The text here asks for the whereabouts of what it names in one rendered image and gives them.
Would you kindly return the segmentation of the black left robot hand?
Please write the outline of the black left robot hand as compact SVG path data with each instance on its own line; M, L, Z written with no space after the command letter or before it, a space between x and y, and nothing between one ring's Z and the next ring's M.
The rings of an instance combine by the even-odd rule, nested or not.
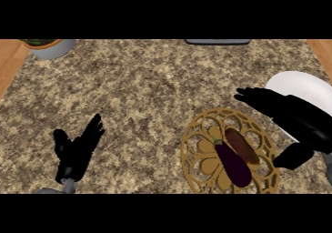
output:
M59 158L55 181L62 183L68 178L75 182L83 179L83 175L90 162L99 139L103 135L100 115L94 115L83 134L74 139L62 129L53 131L53 151Z

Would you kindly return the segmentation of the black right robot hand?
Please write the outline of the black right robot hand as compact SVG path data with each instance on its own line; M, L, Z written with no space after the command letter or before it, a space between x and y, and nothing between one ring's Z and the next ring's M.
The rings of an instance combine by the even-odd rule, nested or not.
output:
M268 116L296 140L274 158L274 167L296 169L314 152L332 153L332 116L317 106L265 88L237 88L236 92L234 99Z

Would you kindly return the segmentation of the gold openwork round placemat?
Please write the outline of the gold openwork round placemat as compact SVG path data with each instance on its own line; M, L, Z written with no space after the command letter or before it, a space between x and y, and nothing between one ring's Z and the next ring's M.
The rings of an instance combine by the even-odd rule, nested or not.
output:
M214 140L226 141L227 128L240 133L260 158L258 164L248 164L251 183L246 187L237 187L230 181L214 149ZM276 193L279 188L279 169L273 166L276 156L276 149L262 128L239 111L223 107L212 108L190 120L181 136L180 161L193 193Z

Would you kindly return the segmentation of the purple eggplant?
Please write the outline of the purple eggplant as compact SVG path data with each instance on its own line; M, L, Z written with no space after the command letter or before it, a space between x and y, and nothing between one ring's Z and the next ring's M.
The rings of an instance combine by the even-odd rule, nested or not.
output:
M221 139L214 140L214 149L217 151L229 179L237 187L246 187L251 182L251 172L245 161Z

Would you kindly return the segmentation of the dark grey appliance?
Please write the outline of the dark grey appliance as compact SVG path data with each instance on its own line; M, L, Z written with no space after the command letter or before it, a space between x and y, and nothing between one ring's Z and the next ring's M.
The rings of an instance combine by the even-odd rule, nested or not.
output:
M196 46L242 46L251 39L184 39L189 45Z

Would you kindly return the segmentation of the grey plant pot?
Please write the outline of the grey plant pot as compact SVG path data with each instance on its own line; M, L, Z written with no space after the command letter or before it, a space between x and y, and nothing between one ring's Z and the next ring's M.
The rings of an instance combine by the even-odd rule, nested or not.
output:
M63 56L75 45L74 39L56 39L47 45L31 46L22 43L31 54L41 60L53 60Z

